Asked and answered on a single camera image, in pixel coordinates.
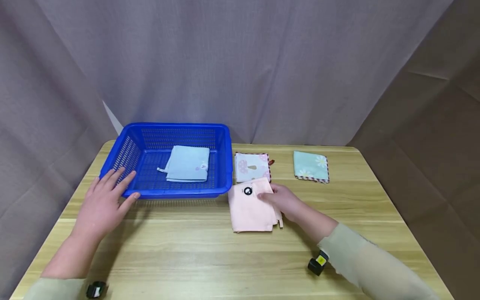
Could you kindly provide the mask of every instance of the folded towel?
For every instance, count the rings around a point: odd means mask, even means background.
[[[320,154],[293,151],[295,177],[320,183],[329,183],[327,158]]]
[[[207,180],[210,149],[201,147],[173,146],[165,169],[167,181],[202,182]]]
[[[263,177],[236,184],[228,191],[228,204],[234,232],[272,231],[273,225],[280,222],[282,214],[271,204],[257,198],[257,194],[273,193],[268,179]]]
[[[237,182],[246,182],[262,177],[270,181],[268,154],[235,153],[235,177]]]

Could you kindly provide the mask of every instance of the hand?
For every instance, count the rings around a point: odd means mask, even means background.
[[[269,202],[284,213],[287,219],[292,222],[297,222],[298,216],[301,216],[301,211],[308,207],[307,204],[295,196],[295,194],[284,185],[271,183],[270,186],[272,187],[273,194],[260,193],[257,195],[258,199]]]
[[[119,203],[121,195],[136,174],[132,171],[115,186],[124,171],[124,167],[118,171],[112,169],[101,180],[99,177],[93,180],[78,213],[72,236],[100,242],[120,224],[132,204],[140,197],[140,193],[136,192],[122,204]]]

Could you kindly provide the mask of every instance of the pink towel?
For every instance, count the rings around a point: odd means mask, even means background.
[[[282,214],[270,204],[257,198],[263,192],[273,193],[268,179],[263,177],[232,186],[228,191],[228,203],[234,232],[272,231]]]

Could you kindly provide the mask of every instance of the pink mushroom print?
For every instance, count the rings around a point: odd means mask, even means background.
[[[247,161],[245,159],[242,159],[239,161],[239,171],[240,173],[247,174],[248,169],[247,169]]]
[[[268,162],[268,155],[267,154],[260,154],[259,158],[260,158],[261,161]]]

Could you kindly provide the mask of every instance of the daisy print towel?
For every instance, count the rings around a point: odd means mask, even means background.
[[[293,151],[293,168],[298,179],[329,183],[328,161],[326,156]]]

